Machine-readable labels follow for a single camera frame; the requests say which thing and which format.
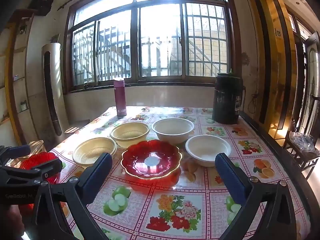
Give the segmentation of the cream plastic bowl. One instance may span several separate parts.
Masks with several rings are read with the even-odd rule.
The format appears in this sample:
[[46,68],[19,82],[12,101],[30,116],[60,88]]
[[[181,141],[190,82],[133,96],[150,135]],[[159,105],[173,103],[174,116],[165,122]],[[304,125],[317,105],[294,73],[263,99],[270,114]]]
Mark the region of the cream plastic bowl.
[[102,153],[111,156],[117,150],[116,142],[111,138],[92,138],[81,143],[73,152],[73,161],[83,167],[92,166]]
[[115,127],[110,137],[121,147],[128,148],[141,141],[146,141],[150,131],[147,124],[142,122],[128,122]]

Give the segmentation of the red gold-rimmed flower plate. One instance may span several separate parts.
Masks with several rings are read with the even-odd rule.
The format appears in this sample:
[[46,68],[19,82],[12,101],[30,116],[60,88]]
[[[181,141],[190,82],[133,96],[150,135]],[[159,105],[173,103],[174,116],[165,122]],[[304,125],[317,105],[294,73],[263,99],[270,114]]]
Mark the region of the red gold-rimmed flower plate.
[[177,146],[160,140],[131,145],[121,155],[121,166],[129,176],[142,180],[162,179],[174,173],[183,155]]

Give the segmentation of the white paper bowl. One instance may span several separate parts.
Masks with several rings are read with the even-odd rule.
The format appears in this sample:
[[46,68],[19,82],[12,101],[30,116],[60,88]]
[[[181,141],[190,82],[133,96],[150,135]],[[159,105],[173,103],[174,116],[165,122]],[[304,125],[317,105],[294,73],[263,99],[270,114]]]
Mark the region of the white paper bowl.
[[182,118],[165,118],[152,124],[152,130],[160,141],[178,145],[188,140],[194,124]]
[[204,167],[214,167],[219,153],[227,156],[231,153],[230,144],[214,135],[196,135],[187,140],[185,149],[196,163]]

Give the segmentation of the white tower air conditioner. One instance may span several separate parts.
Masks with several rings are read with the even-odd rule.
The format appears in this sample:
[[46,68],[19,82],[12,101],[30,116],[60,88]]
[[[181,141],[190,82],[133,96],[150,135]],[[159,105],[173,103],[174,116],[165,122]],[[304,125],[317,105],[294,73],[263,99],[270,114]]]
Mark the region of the white tower air conditioner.
[[61,44],[49,43],[42,47],[44,92],[49,111],[49,127],[56,144],[65,140],[69,128],[61,76]]

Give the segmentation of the dark wooden chair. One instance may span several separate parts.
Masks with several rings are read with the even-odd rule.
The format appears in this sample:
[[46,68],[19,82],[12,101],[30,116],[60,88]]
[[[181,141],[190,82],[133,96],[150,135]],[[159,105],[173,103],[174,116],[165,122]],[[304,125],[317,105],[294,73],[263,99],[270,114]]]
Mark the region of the dark wooden chair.
[[297,131],[296,122],[292,118],[289,129],[287,131],[283,149],[285,149],[294,161],[298,164],[300,171],[309,170],[306,180],[308,180],[319,161],[319,149],[316,147],[319,139],[319,96],[310,95],[311,110],[308,116],[306,126],[310,125],[311,115],[315,107],[315,102],[318,103],[316,107],[315,119],[311,125],[310,133],[300,133]]

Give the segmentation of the clear plastic bag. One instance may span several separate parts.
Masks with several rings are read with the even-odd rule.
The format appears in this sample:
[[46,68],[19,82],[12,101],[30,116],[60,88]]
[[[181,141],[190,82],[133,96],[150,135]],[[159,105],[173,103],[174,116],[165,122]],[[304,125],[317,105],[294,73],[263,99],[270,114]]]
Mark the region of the clear plastic bag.
[[319,153],[319,150],[315,147],[316,140],[309,134],[303,134],[299,132],[289,133],[289,139],[293,142],[301,151],[312,152],[315,154]]

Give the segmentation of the floral fruit tablecloth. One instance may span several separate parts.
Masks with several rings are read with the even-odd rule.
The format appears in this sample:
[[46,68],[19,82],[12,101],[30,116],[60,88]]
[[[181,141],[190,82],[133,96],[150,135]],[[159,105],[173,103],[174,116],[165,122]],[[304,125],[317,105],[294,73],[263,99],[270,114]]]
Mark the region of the floral fruit tablecloth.
[[[293,182],[280,162],[259,136],[243,120],[234,126],[212,120],[210,108],[128,107],[118,119],[114,107],[55,148],[62,161],[61,182],[80,176],[84,168],[72,158],[84,141],[108,137],[118,125],[143,122],[152,125],[164,118],[182,118],[194,124],[191,135],[215,135],[231,146],[231,161],[248,176],[263,183],[285,181],[296,216],[297,238],[310,232],[310,219]],[[113,167],[99,194],[88,206],[91,215],[109,239],[218,239],[238,210],[221,177],[213,167],[202,167],[183,152],[180,168],[163,181],[144,181],[129,176],[121,166],[119,147]]]

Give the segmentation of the dark wooden door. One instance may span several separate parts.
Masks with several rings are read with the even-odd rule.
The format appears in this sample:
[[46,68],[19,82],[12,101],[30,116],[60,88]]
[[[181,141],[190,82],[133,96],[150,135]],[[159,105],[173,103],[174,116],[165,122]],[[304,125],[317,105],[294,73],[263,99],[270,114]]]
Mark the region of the dark wooden door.
[[299,131],[319,138],[319,32],[304,42],[305,85]]

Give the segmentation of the magenta thermos bottle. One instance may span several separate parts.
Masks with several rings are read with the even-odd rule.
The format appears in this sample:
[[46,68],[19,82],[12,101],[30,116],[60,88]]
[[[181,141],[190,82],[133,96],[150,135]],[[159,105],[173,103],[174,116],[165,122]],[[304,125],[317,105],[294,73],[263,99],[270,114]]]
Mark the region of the magenta thermos bottle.
[[114,80],[114,98],[117,109],[117,116],[122,118],[127,115],[125,98],[125,81],[122,78]]

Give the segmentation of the black electric kettle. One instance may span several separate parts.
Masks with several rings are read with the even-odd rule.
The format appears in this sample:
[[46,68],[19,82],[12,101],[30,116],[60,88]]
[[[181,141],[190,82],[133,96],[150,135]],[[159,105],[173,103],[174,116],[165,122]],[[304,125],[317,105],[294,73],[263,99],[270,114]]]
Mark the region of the black electric kettle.
[[215,122],[225,125],[238,123],[243,88],[242,78],[232,71],[217,73],[212,115]]

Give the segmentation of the dark framed window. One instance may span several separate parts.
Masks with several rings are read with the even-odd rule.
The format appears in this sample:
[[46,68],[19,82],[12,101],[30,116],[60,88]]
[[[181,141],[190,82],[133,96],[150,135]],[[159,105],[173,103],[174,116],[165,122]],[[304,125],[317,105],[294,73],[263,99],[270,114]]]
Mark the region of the dark framed window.
[[211,85],[234,71],[233,22],[230,0],[79,0],[65,28],[66,90]]

